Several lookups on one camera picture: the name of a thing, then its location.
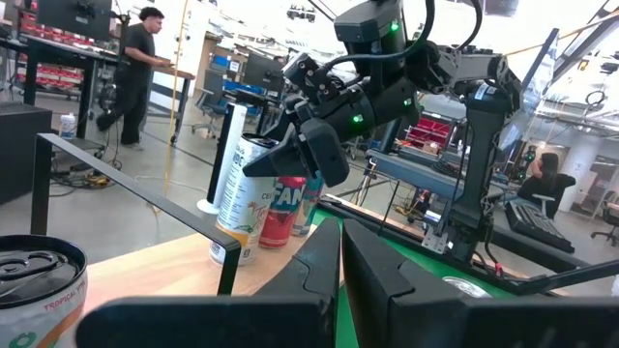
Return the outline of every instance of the can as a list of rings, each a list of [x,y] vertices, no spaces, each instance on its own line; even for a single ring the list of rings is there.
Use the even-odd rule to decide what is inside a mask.
[[[0,237],[0,347],[71,347],[86,301],[86,255],[56,238]]]
[[[306,189],[301,199],[299,214],[297,214],[297,218],[290,231],[291,235],[295,237],[305,237],[310,232],[311,221],[313,220],[314,214],[316,214],[318,201],[320,200],[324,184],[325,182],[320,173],[318,173],[316,179],[308,178]]]
[[[273,202],[260,235],[261,247],[280,248],[288,244],[305,188],[306,178],[282,177],[278,179],[273,193]]]
[[[241,242],[243,249],[239,265],[247,265],[255,257],[277,179],[248,178],[243,173],[243,167],[275,145],[275,140],[245,133],[236,146],[216,226]],[[212,243],[211,256],[217,262],[223,263],[225,250]]]
[[[481,287],[473,284],[472,282],[468,280],[460,279],[455,276],[445,276],[443,280],[445,280],[445,282],[447,282],[450,285],[454,285],[464,294],[472,296],[476,299],[491,298],[490,294],[486,292],[486,290],[482,289]]]

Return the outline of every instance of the concrete floor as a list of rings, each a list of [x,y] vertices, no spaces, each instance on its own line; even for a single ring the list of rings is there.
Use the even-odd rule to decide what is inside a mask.
[[[77,111],[77,103],[55,98],[40,98],[37,105],[50,108],[54,112],[66,113]],[[192,104],[188,103],[184,125],[178,139],[177,148],[172,149],[170,179],[187,188],[171,184],[167,197],[189,212],[202,218],[208,224],[214,224],[216,218],[201,213],[195,203],[205,197],[212,164],[215,160],[216,140],[204,139],[198,134],[191,134],[190,125],[208,121],[202,118]],[[166,139],[168,122],[162,118],[149,118],[146,124],[142,144],[143,152],[119,149],[118,160],[123,163],[122,171],[149,189],[163,194]],[[88,139],[101,142],[93,122],[88,125]],[[116,145],[116,129],[110,130],[110,144]],[[110,160],[114,149],[107,151],[105,157]],[[339,194],[356,189],[363,179],[363,172],[355,167],[345,183],[327,188],[327,193]],[[384,214],[395,184],[383,184],[369,191],[365,208]],[[66,188],[52,187],[52,194],[66,192]],[[408,188],[400,187],[399,196],[406,196]],[[0,206],[0,235],[25,234],[30,226],[30,195]],[[405,218],[394,211],[389,218],[405,222]],[[608,225],[600,220],[589,223],[576,215],[559,213],[556,224],[566,238],[575,246],[575,256],[590,263],[614,260],[619,256],[619,248],[607,244],[604,239],[591,240],[592,231],[608,231]],[[49,205],[49,234],[71,241],[82,247],[88,254],[89,262],[95,263],[105,259],[133,252],[145,247],[157,245],[192,233],[189,227],[165,215],[155,215],[151,208],[140,198],[121,187],[104,190],[77,190],[59,198],[52,198]],[[538,265],[514,255],[498,246],[492,247],[495,256],[507,267],[528,275],[550,274]],[[612,278],[601,279],[566,289],[578,296],[607,296],[610,293]]]

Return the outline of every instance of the black pants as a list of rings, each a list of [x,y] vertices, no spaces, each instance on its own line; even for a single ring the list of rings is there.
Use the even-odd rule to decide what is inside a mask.
[[[131,145],[139,142],[139,124],[146,114],[148,85],[130,76],[116,78],[116,105],[114,111],[97,119],[100,131],[107,131],[118,119],[125,116],[121,144]]]

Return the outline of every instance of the red can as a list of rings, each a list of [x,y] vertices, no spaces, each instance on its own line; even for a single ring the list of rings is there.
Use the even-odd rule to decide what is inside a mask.
[[[290,239],[306,186],[306,178],[282,177],[278,179],[273,202],[260,235],[260,246],[267,248],[285,247]]]

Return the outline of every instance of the blue can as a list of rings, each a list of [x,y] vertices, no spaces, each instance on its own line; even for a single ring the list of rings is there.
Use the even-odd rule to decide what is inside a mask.
[[[318,205],[318,200],[322,194],[322,188],[325,182],[322,179],[320,173],[318,173],[316,179],[308,178],[306,188],[303,191],[303,197],[301,198],[301,206],[299,208],[299,214],[292,225],[290,235],[296,237],[305,237],[310,232],[311,221]]]

